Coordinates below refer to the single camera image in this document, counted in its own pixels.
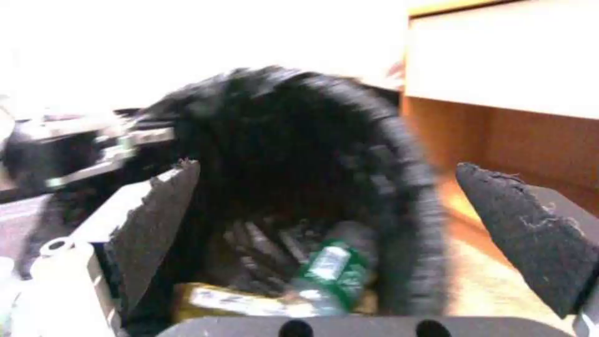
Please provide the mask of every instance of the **black foam gripper pad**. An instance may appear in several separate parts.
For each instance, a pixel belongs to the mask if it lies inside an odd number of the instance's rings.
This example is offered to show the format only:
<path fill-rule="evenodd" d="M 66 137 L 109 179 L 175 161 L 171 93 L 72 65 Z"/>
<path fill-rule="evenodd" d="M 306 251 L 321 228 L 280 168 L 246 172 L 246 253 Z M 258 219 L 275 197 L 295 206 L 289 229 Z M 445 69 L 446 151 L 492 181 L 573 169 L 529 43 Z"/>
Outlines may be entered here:
<path fill-rule="evenodd" d="M 599 249 L 576 219 L 541 205 L 515 176 L 461 163 L 456 177 L 492 240 L 530 289 L 561 318 L 576 312 L 596 280 L 599 261 Z"/>

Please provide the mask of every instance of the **wooden cabinet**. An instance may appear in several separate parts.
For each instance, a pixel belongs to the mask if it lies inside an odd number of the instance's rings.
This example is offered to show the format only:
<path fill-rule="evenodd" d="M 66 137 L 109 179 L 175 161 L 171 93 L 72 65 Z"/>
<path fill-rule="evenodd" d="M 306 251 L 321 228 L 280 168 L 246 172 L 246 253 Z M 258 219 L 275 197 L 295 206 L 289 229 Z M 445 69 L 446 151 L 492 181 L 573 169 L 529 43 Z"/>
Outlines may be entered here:
<path fill-rule="evenodd" d="M 444 174 L 452 214 L 483 229 L 453 179 L 470 161 L 599 216 L 598 10 L 516 1 L 411 19 L 403 113 Z"/>

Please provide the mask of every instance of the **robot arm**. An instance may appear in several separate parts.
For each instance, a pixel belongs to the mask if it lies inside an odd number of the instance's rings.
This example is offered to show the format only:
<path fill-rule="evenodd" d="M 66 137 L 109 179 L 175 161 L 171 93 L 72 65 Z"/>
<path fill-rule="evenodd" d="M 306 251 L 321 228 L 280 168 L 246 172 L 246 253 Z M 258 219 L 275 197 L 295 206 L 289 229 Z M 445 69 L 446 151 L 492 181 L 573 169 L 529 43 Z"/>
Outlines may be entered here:
<path fill-rule="evenodd" d="M 5 118 L 11 115 L 4 110 Z M 28 194 L 52 192 L 123 170 L 142 149 L 174 140 L 168 122 L 136 123 L 134 111 L 90 116 L 45 112 L 39 118 L 13 121 L 4 130 L 10 135 L 0 148 L 8 176 Z"/>

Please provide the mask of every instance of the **bottle label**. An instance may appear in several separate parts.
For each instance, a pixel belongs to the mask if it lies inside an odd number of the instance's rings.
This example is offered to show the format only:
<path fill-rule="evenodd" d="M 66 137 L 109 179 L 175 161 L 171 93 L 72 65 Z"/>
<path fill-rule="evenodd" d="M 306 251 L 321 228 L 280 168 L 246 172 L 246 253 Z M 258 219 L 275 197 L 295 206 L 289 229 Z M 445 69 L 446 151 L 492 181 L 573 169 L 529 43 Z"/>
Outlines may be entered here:
<path fill-rule="evenodd" d="M 360 300 L 368 278 L 368 262 L 355 249 L 339 240 L 328 240 L 303 268 L 300 278 L 333 294 L 350 312 Z"/>

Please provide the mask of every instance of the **grey surface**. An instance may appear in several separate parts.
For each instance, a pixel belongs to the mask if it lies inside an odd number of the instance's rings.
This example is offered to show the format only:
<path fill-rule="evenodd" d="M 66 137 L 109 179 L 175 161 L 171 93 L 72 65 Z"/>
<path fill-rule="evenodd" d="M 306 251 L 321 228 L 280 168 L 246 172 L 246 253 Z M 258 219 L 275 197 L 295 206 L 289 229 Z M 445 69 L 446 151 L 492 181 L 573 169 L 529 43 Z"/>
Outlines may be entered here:
<path fill-rule="evenodd" d="M 0 256 L 17 258 L 49 195 L 0 204 Z"/>
<path fill-rule="evenodd" d="M 428 332 L 416 334 L 416 327 L 426 317 L 332 317 L 307 318 L 314 337 L 350 336 L 456 336 L 456 337 L 563 337 L 565 332 L 535 321 L 521 318 L 440 317 L 450 335 Z M 158 337 L 276 337 L 280 327 L 290 318 L 222 317 L 197 318 L 182 322 L 162 332 Z"/>

